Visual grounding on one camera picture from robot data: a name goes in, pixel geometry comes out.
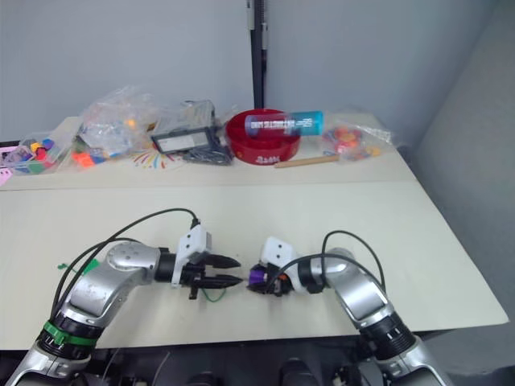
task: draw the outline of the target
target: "table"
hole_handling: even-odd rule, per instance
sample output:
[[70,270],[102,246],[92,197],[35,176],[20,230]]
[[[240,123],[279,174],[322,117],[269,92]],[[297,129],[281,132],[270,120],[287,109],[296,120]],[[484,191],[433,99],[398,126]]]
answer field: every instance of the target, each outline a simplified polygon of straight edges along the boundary
[[[355,116],[371,122],[370,116]],[[63,125],[78,125],[67,118]],[[313,151],[304,146],[300,156]],[[177,163],[140,170],[131,161],[82,173],[13,177],[0,188],[0,349],[26,349],[46,320],[61,272],[88,246],[130,221],[165,207],[188,207],[212,233],[215,253],[237,258],[246,276],[262,243],[277,236],[301,254],[320,251],[323,235],[347,229],[367,240],[385,269],[388,295],[414,331],[508,321],[444,218],[394,151],[353,165],[275,170]],[[148,220],[127,236],[175,249],[185,215]],[[350,249],[376,273],[356,242],[335,236],[328,247]],[[133,291],[98,347],[140,347],[354,335],[331,290],[283,298],[243,285],[222,301],[166,283]]]

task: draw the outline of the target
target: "clear plastic bag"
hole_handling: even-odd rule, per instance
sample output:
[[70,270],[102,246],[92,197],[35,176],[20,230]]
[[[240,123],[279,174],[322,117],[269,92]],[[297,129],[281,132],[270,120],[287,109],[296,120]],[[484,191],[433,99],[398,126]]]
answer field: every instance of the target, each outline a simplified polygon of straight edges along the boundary
[[80,139],[104,158],[151,147],[146,131],[159,118],[154,97],[134,86],[120,88],[93,102],[82,114]]
[[339,155],[342,162],[377,157],[394,149],[391,132],[350,122],[343,113],[326,114],[320,146],[324,155]]

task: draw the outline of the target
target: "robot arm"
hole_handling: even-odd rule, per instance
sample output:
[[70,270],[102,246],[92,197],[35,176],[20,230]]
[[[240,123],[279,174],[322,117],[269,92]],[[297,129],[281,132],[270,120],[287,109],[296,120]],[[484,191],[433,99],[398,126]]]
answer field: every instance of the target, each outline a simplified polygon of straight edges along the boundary
[[[377,281],[357,266],[338,258],[353,259],[352,254],[336,248],[326,256],[326,282],[335,290],[345,313],[369,344],[383,374],[395,384],[452,386],[422,340],[402,322]],[[291,245],[270,237],[263,248],[260,264],[251,270],[249,288],[265,293],[272,276],[295,258],[297,254]],[[293,265],[285,273],[287,277],[274,283],[273,292],[278,296],[290,290],[311,294],[323,290],[319,257]]]
[[170,282],[173,288],[187,285],[190,299],[195,299],[199,288],[226,288],[241,282],[230,275],[207,277],[206,265],[240,266],[230,257],[211,254],[211,235],[200,225],[181,237],[177,254],[137,242],[112,247],[105,260],[74,285],[56,316],[44,324],[6,386],[15,386],[28,372],[66,380],[83,370],[102,332],[137,285],[153,281]]

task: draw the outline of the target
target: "wooden stick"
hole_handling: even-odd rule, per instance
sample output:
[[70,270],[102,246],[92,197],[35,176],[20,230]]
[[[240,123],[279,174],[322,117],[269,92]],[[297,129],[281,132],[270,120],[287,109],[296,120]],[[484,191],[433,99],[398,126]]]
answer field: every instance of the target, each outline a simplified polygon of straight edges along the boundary
[[293,161],[277,162],[274,164],[274,167],[282,168],[282,167],[313,165],[315,163],[335,162],[335,161],[338,161],[339,159],[340,159],[339,155],[326,155],[324,157],[304,158],[304,159],[295,159]]

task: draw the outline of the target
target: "gray wall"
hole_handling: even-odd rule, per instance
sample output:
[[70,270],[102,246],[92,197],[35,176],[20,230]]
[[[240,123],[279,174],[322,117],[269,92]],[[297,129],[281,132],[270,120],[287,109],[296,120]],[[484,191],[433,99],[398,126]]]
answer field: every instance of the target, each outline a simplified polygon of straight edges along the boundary
[[0,141],[126,84],[173,105],[253,106],[245,0],[0,0]]
[[[495,9],[470,62],[424,137],[414,169],[514,320],[514,0],[501,0]],[[515,364],[512,322],[454,331],[430,345],[458,372]]]
[[374,113],[423,135],[495,0],[269,0],[266,105]]

